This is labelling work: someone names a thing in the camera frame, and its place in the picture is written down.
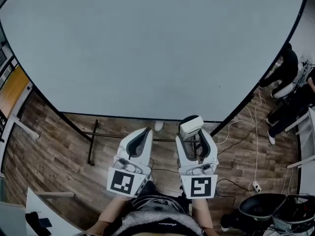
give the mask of person's arm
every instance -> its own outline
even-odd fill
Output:
[[[206,199],[192,200],[192,216],[208,236],[218,236],[213,230],[212,218]]]
[[[315,93],[315,85],[314,85],[313,79],[311,77],[309,77],[309,79],[307,80],[307,84],[309,84],[312,91]]]
[[[101,213],[98,221],[91,228],[86,230],[86,233],[92,235],[103,235],[103,231],[110,223],[122,213],[123,209],[129,203],[130,198],[118,195],[112,199],[105,210]]]

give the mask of power outlet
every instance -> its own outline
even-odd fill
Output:
[[[261,192],[261,187],[260,187],[259,183],[257,181],[254,181],[254,182],[252,182],[252,185],[255,189],[255,192],[259,194]]]

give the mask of floor plank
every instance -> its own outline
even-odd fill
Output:
[[[263,192],[280,193],[286,173],[285,167],[297,161],[298,148],[293,131],[279,135],[275,146],[268,141],[266,134],[268,126],[264,119],[274,109],[276,102],[270,98],[270,91],[270,88],[261,90],[262,105],[257,107],[256,113],[258,123],[256,180]],[[218,155],[220,164],[216,170],[219,179],[230,179],[245,188],[254,180],[256,169],[257,140],[254,115],[255,106],[259,103],[259,93],[256,90],[254,98],[247,105],[252,119],[247,108],[233,119],[251,124],[244,122],[232,124],[229,132],[227,125],[214,137],[214,141],[220,143],[229,133],[227,141],[218,145],[218,152],[222,152]],[[97,118],[100,123],[97,132],[122,136],[145,126],[154,127],[154,122],[150,120],[70,114],[67,114],[67,117],[85,131],[92,131]],[[107,173],[113,163],[120,139],[96,137],[93,149],[95,166],[92,167],[86,163],[89,142],[62,121],[36,93],[31,95],[26,104],[21,121],[37,132],[40,138],[34,140],[19,126],[14,127],[4,163],[6,200],[25,205],[28,186],[35,191],[72,191],[75,193],[75,199],[54,200],[51,206],[78,227],[88,228],[112,199],[112,194],[106,191]],[[211,132],[216,126],[215,123],[207,123],[206,129]],[[174,139],[177,130],[177,122],[167,121],[163,130],[154,133],[154,137]],[[179,175],[163,170],[176,171],[178,168],[175,143],[154,142],[151,158],[154,161],[153,177],[158,189],[165,194],[179,195],[181,193]],[[295,193],[297,186],[297,171],[294,169],[293,172],[291,193]],[[291,170],[284,186],[285,194],[288,192],[290,176]],[[250,193],[226,180],[218,183],[217,191],[220,195],[236,198],[234,206],[233,198],[216,196],[208,200],[215,229],[222,234],[219,230],[222,215],[238,207]],[[233,230],[224,234],[243,233]]]

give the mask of white sneaker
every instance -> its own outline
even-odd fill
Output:
[[[266,118],[266,123],[268,123],[271,127],[273,127],[274,125],[276,125],[275,123],[271,123],[268,118]]]
[[[271,136],[269,135],[269,130],[267,130],[267,135],[268,135],[268,138],[269,138],[270,143],[271,143],[272,145],[275,145],[275,144],[276,144],[276,140],[275,140],[275,138],[273,138],[273,137],[271,137]]]

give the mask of person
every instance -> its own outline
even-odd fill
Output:
[[[218,236],[206,199],[189,200],[185,195],[171,197],[156,190],[148,181],[135,199],[117,195],[100,215],[98,221],[81,236],[131,235]]]
[[[275,136],[285,130],[300,111],[309,104],[315,103],[315,69],[311,70],[306,78],[307,84],[298,88],[289,99],[288,105],[283,105],[272,113],[266,122],[271,126],[267,135],[271,144],[275,144]]]
[[[272,90],[270,94],[272,98],[276,92],[293,82],[298,73],[298,59],[295,52],[292,50],[290,43],[287,43],[284,46],[281,51],[281,56],[283,57],[282,65],[279,66],[268,78],[259,83],[259,86],[264,88],[277,80],[281,80],[281,84]]]

